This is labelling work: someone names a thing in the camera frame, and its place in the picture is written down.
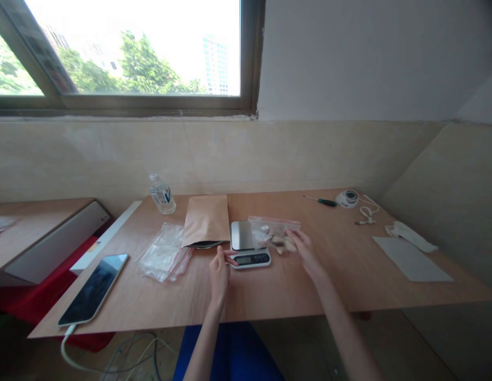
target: tiled wall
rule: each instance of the tiled wall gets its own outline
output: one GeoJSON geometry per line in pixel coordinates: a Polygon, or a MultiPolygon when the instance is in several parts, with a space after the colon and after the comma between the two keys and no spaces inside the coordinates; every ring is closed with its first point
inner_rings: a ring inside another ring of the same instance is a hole
{"type": "MultiPolygon", "coordinates": [[[[380,202],[492,288],[492,125],[446,125],[380,202]]],[[[492,303],[405,314],[459,380],[492,380],[492,303]]]]}
{"type": "Polygon", "coordinates": [[[0,121],[0,202],[354,187],[379,197],[443,128],[416,122],[0,121]]]}

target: tree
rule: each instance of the tree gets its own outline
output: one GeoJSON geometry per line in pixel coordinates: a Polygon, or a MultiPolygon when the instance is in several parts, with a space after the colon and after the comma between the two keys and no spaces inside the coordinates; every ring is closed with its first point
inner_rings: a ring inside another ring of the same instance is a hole
{"type": "Polygon", "coordinates": [[[0,94],[43,95],[1,35],[0,94]]]}
{"type": "Polygon", "coordinates": [[[132,32],[122,35],[120,60],[126,88],[134,93],[149,94],[194,94],[205,91],[199,79],[192,79],[189,86],[173,70],[166,60],[160,60],[148,38],[142,35],[137,40],[132,32]]]}
{"type": "Polygon", "coordinates": [[[83,93],[118,93],[123,84],[92,61],[84,61],[80,54],[71,48],[59,49],[59,58],[70,78],[83,93]]]}

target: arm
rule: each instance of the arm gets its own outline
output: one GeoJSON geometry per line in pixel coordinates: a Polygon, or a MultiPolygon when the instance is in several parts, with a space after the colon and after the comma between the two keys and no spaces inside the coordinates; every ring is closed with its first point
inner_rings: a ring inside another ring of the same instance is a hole
{"type": "Polygon", "coordinates": [[[300,231],[288,231],[287,234],[297,245],[297,250],[304,262],[303,266],[315,284],[350,379],[353,381],[383,380],[384,377],[352,316],[343,304],[338,289],[318,257],[313,254],[311,240],[300,231]]]}
{"type": "Polygon", "coordinates": [[[216,257],[209,264],[209,277],[211,280],[211,303],[205,314],[204,324],[198,335],[192,358],[189,361],[183,381],[209,380],[213,364],[214,347],[218,327],[220,326],[220,316],[225,304],[225,296],[230,282],[230,267],[228,263],[235,266],[239,264],[228,256],[235,254],[235,251],[223,250],[218,246],[216,257]]]}

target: wooden table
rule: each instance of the wooden table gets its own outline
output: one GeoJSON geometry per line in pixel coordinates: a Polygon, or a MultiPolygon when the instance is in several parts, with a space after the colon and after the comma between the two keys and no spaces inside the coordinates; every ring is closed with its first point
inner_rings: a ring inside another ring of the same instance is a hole
{"type": "Polygon", "coordinates": [[[89,205],[93,198],[0,204],[0,216],[16,219],[0,233],[0,270],[89,205]]]}
{"type": "MultiPolygon", "coordinates": [[[[384,226],[393,218],[375,214],[375,225],[355,225],[358,208],[330,208],[303,195],[334,199],[342,189],[228,195],[230,221],[264,215],[301,221],[301,229],[335,281],[350,311],[492,301],[492,290],[442,253],[430,258],[455,282],[410,282],[373,241],[386,237],[384,226]]],[[[101,257],[126,252],[132,258],[97,318],[79,326],[76,334],[130,331],[202,324],[210,301],[207,265],[215,249],[194,254],[186,273],[174,284],[142,277],[137,258],[143,255],[163,222],[184,224],[190,196],[176,196],[177,210],[163,216],[146,197],[116,236],[79,276],[30,334],[31,338],[64,334],[57,322],[91,275],[101,257]]],[[[312,281],[298,254],[280,256],[271,250],[269,267],[232,271],[232,284],[222,322],[276,319],[323,314],[312,281]]]]}

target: wall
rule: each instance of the wall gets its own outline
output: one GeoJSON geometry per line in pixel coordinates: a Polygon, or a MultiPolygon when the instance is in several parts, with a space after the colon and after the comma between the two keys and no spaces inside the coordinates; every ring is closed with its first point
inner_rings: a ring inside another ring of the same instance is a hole
{"type": "Polygon", "coordinates": [[[378,197],[443,127],[390,122],[0,122],[0,202],[356,187],[378,197]]]}
{"type": "Polygon", "coordinates": [[[492,124],[492,76],[461,108],[458,117],[473,122],[492,124]]]}
{"type": "MultiPolygon", "coordinates": [[[[447,125],[380,202],[492,288],[492,125],[447,125]]],[[[405,314],[460,380],[492,380],[492,303],[405,314]]]]}
{"type": "Polygon", "coordinates": [[[268,0],[261,120],[441,120],[492,74],[492,0],[268,0]]]}

